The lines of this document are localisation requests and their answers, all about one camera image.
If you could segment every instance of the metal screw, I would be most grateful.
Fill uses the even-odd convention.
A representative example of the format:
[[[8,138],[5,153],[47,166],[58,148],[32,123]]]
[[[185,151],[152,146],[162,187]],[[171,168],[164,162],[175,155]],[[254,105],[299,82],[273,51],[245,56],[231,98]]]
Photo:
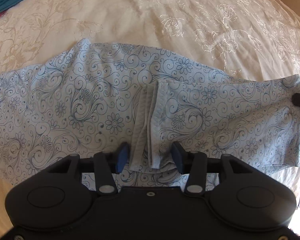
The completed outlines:
[[[149,191],[149,192],[147,192],[147,196],[148,197],[153,197],[153,196],[155,196],[155,193],[152,192],[152,191]]]
[[[24,238],[22,236],[14,236],[13,240],[24,240]]]
[[[102,185],[101,187],[99,187],[99,191],[104,194],[109,194],[114,192],[114,187],[111,185]]]
[[[187,191],[190,193],[201,193],[203,188],[199,185],[190,185],[187,187]]]

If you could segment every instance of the bed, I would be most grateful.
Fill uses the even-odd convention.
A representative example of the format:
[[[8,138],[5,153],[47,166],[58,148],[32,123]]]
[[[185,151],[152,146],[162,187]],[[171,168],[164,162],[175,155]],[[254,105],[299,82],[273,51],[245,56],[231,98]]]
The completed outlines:
[[[171,50],[254,81],[300,75],[300,18],[280,0],[24,0],[0,18],[0,73],[82,38]],[[300,167],[272,175],[300,195]],[[0,179],[0,236],[10,227]]]

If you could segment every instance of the bedspread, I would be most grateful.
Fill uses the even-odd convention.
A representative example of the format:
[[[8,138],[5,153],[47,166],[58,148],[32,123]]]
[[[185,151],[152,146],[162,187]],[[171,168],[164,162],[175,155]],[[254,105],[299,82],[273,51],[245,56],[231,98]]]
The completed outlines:
[[[254,81],[300,74],[300,18],[279,0],[24,0],[0,18],[0,72],[84,37],[160,47]],[[300,168],[274,176],[298,194]]]

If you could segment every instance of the floral patterned fabric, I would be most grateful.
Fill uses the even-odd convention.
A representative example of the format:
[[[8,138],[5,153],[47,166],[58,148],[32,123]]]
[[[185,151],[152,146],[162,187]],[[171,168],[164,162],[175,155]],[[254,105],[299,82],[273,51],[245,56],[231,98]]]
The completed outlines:
[[[92,157],[124,141],[131,166],[114,175],[119,188],[182,187],[187,176],[167,155],[173,140],[254,166],[298,166],[295,92],[298,75],[249,82],[171,51],[83,39],[43,65],[0,74],[0,177],[16,184],[71,153]],[[93,188],[92,175],[83,183]]]

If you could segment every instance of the cream bedspread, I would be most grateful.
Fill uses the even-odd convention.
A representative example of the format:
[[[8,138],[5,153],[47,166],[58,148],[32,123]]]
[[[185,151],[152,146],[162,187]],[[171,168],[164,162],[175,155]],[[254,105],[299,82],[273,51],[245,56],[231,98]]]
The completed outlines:
[[[255,81],[300,74],[300,18],[280,0],[24,0],[0,18],[0,72],[82,38],[157,46]],[[273,177],[300,193],[300,168]]]

